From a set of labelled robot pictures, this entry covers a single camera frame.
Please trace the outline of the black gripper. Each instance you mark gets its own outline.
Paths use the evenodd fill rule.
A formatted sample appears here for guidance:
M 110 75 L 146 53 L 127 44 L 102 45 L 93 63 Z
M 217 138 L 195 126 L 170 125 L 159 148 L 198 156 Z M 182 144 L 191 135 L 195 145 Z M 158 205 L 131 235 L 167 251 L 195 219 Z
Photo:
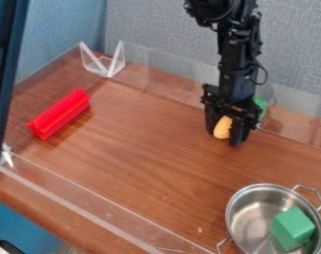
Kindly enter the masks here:
M 254 130 L 261 121 L 258 116 L 261 108 L 249 97 L 238 102 L 227 102 L 219 97 L 219 88 L 205 83 L 201 102 L 205 104 L 206 129 L 214 134 L 214 129 L 223 116 L 234 118 L 230 130 L 230 145 L 239 146 L 247 138 L 250 130 Z

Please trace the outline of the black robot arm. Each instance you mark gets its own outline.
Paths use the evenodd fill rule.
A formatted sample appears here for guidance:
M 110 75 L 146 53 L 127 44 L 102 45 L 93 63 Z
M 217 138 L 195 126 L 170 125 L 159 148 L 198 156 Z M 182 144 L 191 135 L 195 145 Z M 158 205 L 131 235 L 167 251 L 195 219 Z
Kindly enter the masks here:
M 231 119 L 227 129 L 230 146 L 239 146 L 261 122 L 265 110 L 254 101 L 258 70 L 266 69 L 257 60 L 261 55 L 261 12 L 257 0 L 185 0 L 187 14 L 201 27 L 218 33 L 219 83 L 205 83 L 206 129 L 217 133 L 223 117 Z

